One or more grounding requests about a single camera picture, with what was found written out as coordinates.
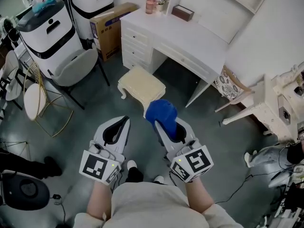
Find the gold wire chair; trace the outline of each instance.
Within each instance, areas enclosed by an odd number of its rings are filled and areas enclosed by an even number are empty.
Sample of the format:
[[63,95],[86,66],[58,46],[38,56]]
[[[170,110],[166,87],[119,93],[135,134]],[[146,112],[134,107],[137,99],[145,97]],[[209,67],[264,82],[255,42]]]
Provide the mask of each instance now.
[[[35,78],[35,83],[32,84],[30,87],[28,87],[28,89],[26,90],[25,85],[27,84],[27,77],[29,74],[32,74],[33,77]],[[48,99],[48,95],[47,92],[52,92],[56,95],[59,95],[58,97],[56,97],[55,99],[49,101]],[[45,131],[50,137],[55,137],[58,134],[60,134],[64,128],[67,126],[67,124],[69,123],[69,121],[71,120],[71,117],[73,115],[73,110],[69,107],[66,106],[62,106],[62,105],[58,105],[55,104],[54,102],[59,99],[59,98],[63,98],[62,94],[59,94],[57,92],[54,91],[50,91],[50,90],[46,90],[45,86],[43,84],[42,81],[42,76],[40,73],[40,69],[39,67],[36,65],[36,63],[32,63],[28,70],[27,73],[25,75],[24,78],[24,84],[23,84],[23,96],[24,96],[24,107],[26,110],[26,113],[29,117],[30,120],[35,121],[42,129],[43,131]],[[65,109],[68,109],[71,111],[71,114],[69,116],[69,119],[67,120],[67,122],[64,124],[64,126],[54,135],[49,134],[43,127],[42,125],[37,121],[37,117],[42,117],[45,110],[50,106],[50,105],[56,105]]]

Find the patterned pillow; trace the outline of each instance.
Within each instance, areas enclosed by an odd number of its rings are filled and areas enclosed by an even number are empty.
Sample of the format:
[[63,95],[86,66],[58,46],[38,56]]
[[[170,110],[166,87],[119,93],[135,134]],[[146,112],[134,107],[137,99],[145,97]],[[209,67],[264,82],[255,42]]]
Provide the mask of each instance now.
[[232,82],[232,80],[227,75],[224,69],[221,75],[214,81],[214,83],[218,91],[221,93],[221,95],[229,100],[233,100],[244,91],[243,89],[241,89],[235,83]]

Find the cream stool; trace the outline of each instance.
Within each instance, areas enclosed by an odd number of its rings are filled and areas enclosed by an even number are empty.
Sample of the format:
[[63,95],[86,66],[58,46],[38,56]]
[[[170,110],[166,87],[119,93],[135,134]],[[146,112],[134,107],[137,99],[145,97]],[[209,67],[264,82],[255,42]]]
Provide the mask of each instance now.
[[117,88],[123,94],[122,99],[127,96],[126,90],[142,103],[144,118],[150,102],[160,99],[166,93],[166,86],[140,66],[135,66],[122,76]]

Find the potted plant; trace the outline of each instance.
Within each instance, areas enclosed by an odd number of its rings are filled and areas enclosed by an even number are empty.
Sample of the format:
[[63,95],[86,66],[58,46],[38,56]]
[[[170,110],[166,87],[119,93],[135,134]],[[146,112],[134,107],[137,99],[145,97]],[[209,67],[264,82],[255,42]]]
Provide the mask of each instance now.
[[155,1],[156,1],[156,5],[155,5],[156,11],[162,12],[167,0],[155,0]]

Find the floor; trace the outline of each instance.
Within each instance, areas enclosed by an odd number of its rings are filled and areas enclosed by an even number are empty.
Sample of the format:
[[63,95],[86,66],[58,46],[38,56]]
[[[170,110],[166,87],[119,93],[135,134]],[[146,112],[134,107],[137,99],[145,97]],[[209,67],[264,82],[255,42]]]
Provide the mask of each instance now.
[[[126,159],[137,162],[146,181],[162,174],[168,184],[172,184],[168,178],[169,169],[162,160],[164,148],[159,145],[150,123],[143,118],[142,106],[130,96],[122,100],[117,90],[118,79],[128,71],[122,65],[121,55],[104,63],[104,69],[111,87],[106,85],[98,68],[78,84],[72,94],[85,105],[85,111],[67,98],[69,106],[75,112],[66,129],[56,138],[46,135],[27,118],[25,110],[20,111],[13,104],[9,104],[5,119],[0,125],[2,141],[28,141],[31,160],[42,162],[45,156],[52,156],[63,169],[61,177],[48,178],[45,183],[51,195],[60,194],[64,198],[66,220],[70,225],[73,225],[77,213],[86,210],[93,185],[92,180],[78,173],[83,150],[88,149],[97,127],[113,117],[128,115],[132,122],[128,145],[124,150]],[[214,113],[217,107],[226,102],[215,88],[210,87],[190,107],[185,108],[198,78],[171,59],[154,75],[166,85],[163,98],[177,107],[179,117],[192,126],[201,144],[208,147],[215,165],[201,179],[215,201],[227,200],[249,173],[268,173],[272,170],[273,167],[269,166],[249,170],[243,155],[246,151],[268,146],[275,139],[263,136],[250,118],[243,118],[227,126],[220,125],[219,122],[239,109],[237,106],[229,106]],[[48,120],[52,120],[51,124],[63,124],[67,112],[63,114],[58,109],[53,111],[56,112],[46,113]],[[9,147],[16,154],[23,149],[24,144]],[[22,156],[27,157],[27,153],[25,149]],[[253,177],[229,202],[222,203],[221,206],[245,228],[255,227],[273,199],[275,191],[267,187],[273,175]],[[178,180],[176,182],[184,191],[183,184]],[[51,228],[62,222],[63,211],[60,206],[53,205],[51,200],[45,208],[37,211],[20,211],[1,206],[0,217],[16,228]]]

